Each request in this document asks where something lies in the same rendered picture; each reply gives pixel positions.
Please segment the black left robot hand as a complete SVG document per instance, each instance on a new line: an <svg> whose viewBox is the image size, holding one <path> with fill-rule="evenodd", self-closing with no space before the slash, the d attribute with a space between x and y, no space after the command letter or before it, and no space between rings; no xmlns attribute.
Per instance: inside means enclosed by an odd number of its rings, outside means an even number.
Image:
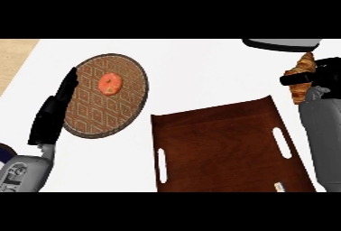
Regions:
<svg viewBox="0 0 341 231"><path fill-rule="evenodd" d="M56 95L48 98L36 114L28 139L30 145L56 143L62 132L67 108L73 99L77 84L77 68L73 68L62 80Z"/></svg>

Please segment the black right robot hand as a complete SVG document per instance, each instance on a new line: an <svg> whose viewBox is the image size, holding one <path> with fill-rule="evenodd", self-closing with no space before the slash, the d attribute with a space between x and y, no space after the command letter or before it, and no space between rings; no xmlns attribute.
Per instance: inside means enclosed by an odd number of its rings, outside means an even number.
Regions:
<svg viewBox="0 0 341 231"><path fill-rule="evenodd" d="M307 80L313 87L321 86L331 89L331 92L322 96L324 99L341 99L341 58L318 60L316 64L316 72L309 74ZM290 86L290 77L282 76L279 82L284 86Z"/></svg>

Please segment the golden brown croissant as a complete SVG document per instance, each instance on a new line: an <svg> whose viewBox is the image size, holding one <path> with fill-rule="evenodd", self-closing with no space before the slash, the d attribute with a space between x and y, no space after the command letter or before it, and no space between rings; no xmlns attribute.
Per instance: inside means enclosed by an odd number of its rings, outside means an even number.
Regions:
<svg viewBox="0 0 341 231"><path fill-rule="evenodd" d="M309 51L299 62L296 63L296 67L284 72L284 75L290 77L290 90L293 101L299 105L307 95L307 89L312 87L312 83L307 80L309 74L316 72L316 61L315 55Z"/></svg>

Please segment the dark brown wooden tray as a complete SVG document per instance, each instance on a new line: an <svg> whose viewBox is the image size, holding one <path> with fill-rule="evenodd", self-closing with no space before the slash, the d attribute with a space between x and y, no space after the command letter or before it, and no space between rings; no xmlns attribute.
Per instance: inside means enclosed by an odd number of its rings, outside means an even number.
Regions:
<svg viewBox="0 0 341 231"><path fill-rule="evenodd" d="M312 192L297 150L284 157L273 136L285 125L273 99L154 115L154 149L166 153L160 192Z"/></svg>

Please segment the round brown woven placemat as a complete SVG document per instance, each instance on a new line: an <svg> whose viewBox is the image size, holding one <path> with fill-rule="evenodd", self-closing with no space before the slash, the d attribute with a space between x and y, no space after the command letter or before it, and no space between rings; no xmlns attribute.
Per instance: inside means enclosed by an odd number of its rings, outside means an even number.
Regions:
<svg viewBox="0 0 341 231"><path fill-rule="evenodd" d="M115 53L92 57L76 68L79 85L64 128L82 138L104 138L118 133L142 113L149 91L148 76L139 62ZM108 73L123 79L121 89L113 96L99 89L102 76Z"/></svg>

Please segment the dark blue round object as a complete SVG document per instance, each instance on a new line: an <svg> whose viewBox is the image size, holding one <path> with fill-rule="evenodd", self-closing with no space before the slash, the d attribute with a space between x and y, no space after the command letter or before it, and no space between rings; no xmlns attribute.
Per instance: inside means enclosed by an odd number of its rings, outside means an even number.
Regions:
<svg viewBox="0 0 341 231"><path fill-rule="evenodd" d="M17 156L15 150L3 143L0 143L0 162L8 163L9 160Z"/></svg>

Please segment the round orange cookie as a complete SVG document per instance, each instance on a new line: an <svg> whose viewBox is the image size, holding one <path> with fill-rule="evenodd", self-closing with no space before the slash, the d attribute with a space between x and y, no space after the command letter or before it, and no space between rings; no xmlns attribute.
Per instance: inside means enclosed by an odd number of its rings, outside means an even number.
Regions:
<svg viewBox="0 0 341 231"><path fill-rule="evenodd" d="M99 90L107 96L113 96L121 89L123 78L114 73L107 73L99 81Z"/></svg>

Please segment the pale wooden board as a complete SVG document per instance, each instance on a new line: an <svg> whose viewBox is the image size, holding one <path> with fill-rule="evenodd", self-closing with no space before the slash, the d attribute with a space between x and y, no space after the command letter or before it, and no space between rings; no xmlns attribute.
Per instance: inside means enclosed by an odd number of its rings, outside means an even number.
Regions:
<svg viewBox="0 0 341 231"><path fill-rule="evenodd" d="M0 39L0 96L15 78L39 40Z"/></svg>

